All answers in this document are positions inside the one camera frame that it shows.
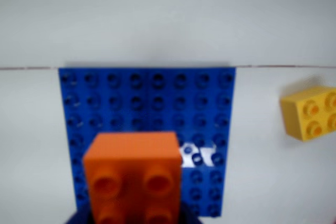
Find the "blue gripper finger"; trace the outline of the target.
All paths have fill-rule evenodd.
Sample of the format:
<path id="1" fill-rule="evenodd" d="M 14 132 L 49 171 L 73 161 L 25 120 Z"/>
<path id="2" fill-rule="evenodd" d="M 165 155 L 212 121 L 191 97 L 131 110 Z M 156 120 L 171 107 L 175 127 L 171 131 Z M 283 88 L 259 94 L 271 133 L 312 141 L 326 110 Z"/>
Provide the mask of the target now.
<path id="1" fill-rule="evenodd" d="M 181 224 L 201 224 L 194 211 L 184 202 L 181 203 Z"/>
<path id="2" fill-rule="evenodd" d="M 90 206 L 83 206 L 74 213 L 65 224 L 93 224 Z"/>

